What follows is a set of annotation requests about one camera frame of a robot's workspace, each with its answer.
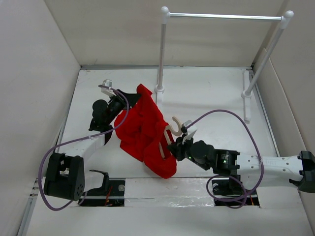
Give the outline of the wooden clothes hanger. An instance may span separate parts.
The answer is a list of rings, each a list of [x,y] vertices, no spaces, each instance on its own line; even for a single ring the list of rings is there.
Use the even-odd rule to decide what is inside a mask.
[[[172,117],[172,120],[176,123],[178,130],[177,131],[174,130],[174,128],[170,124],[165,127],[163,135],[168,145],[174,143],[170,139],[172,135],[175,135],[176,137],[179,137],[182,135],[182,131],[181,131],[182,123],[179,121],[177,117]]]

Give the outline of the red t shirt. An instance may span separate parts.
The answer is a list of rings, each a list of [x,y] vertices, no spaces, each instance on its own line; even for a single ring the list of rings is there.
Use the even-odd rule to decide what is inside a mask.
[[[177,171],[177,162],[167,149],[164,131],[168,123],[153,101],[152,92],[142,84],[136,91],[141,97],[129,110],[126,120],[119,126],[126,115],[123,111],[114,121],[120,147],[158,176],[170,178]]]

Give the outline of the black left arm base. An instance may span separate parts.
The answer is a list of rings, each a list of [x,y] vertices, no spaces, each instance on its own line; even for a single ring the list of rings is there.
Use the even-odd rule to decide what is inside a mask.
[[[110,178],[107,172],[90,170],[85,173],[85,187],[78,205],[83,207],[123,207],[124,178]]]

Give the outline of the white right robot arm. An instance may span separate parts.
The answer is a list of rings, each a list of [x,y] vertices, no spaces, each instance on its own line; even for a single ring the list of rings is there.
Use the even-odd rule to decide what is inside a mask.
[[[204,141],[182,142],[178,138],[168,145],[178,161],[188,159],[204,170],[222,177],[232,176],[227,187],[232,193],[246,188],[288,186],[301,192],[315,191],[315,156],[301,151],[290,157],[262,157],[246,155],[235,150],[216,149]]]

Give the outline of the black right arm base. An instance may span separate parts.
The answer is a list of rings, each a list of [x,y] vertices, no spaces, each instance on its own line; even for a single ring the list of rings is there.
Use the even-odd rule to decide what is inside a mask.
[[[244,194],[241,185],[235,180],[228,177],[213,178],[211,180],[212,193],[217,198],[237,198]],[[236,202],[222,202],[214,200],[215,206],[238,207],[242,204],[243,199]],[[257,191],[247,196],[245,206],[260,206]]]

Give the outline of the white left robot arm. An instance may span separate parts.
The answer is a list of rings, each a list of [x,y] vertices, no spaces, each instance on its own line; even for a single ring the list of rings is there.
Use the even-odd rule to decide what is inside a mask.
[[[52,148],[45,154],[43,160],[48,161],[45,181],[39,182],[43,199],[51,196],[74,202],[90,191],[99,195],[110,191],[108,173],[86,170],[85,162],[124,124],[141,95],[109,87],[104,90],[110,100],[99,99],[93,103],[88,136],[74,140],[77,145],[64,153],[57,153]]]

